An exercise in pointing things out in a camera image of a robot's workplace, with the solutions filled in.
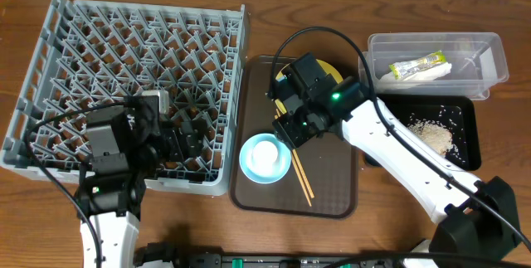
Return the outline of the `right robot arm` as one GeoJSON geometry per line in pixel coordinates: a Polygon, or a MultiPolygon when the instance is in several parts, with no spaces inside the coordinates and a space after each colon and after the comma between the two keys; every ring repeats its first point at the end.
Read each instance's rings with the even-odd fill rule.
{"type": "Polygon", "coordinates": [[[374,158],[421,204],[436,232],[414,252],[494,261],[519,243],[530,244],[519,228],[513,189],[444,159],[395,118],[371,85],[336,81],[307,53],[270,77],[268,96],[285,107],[273,126],[290,149],[335,133],[374,158]]]}

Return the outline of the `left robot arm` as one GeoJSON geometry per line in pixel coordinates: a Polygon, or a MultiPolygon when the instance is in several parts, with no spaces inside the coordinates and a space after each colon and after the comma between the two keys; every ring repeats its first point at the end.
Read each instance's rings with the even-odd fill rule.
{"type": "Polygon", "coordinates": [[[177,267],[176,249],[152,243],[135,249],[145,180],[165,162],[198,157],[207,133],[204,119],[174,124],[165,94],[128,96],[121,104],[86,116],[92,175],[81,176],[75,198],[85,267],[177,267]]]}

